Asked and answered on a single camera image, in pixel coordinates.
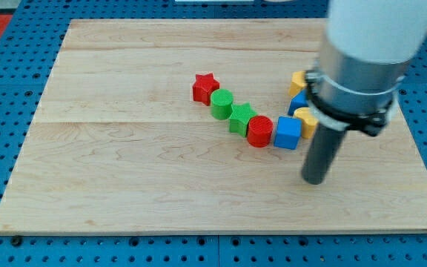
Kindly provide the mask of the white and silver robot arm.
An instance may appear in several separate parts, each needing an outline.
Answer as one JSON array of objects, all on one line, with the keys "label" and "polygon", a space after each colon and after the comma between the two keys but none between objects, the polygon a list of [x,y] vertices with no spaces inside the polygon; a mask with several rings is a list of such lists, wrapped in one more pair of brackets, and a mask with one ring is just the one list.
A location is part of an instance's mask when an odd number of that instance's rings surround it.
[{"label": "white and silver robot arm", "polygon": [[320,123],[376,136],[397,109],[397,86],[426,35],[427,0],[330,1],[308,88]]}]

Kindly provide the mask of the yellow block behind arm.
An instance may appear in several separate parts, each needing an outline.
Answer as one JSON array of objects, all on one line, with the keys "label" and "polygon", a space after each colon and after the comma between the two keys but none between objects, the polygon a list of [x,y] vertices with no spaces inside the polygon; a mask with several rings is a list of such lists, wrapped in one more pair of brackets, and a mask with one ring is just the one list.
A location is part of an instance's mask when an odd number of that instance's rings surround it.
[{"label": "yellow block behind arm", "polygon": [[305,71],[296,71],[292,73],[291,83],[289,87],[289,95],[291,97],[295,97],[298,93],[300,93],[303,89],[307,87],[307,83],[305,81]]}]

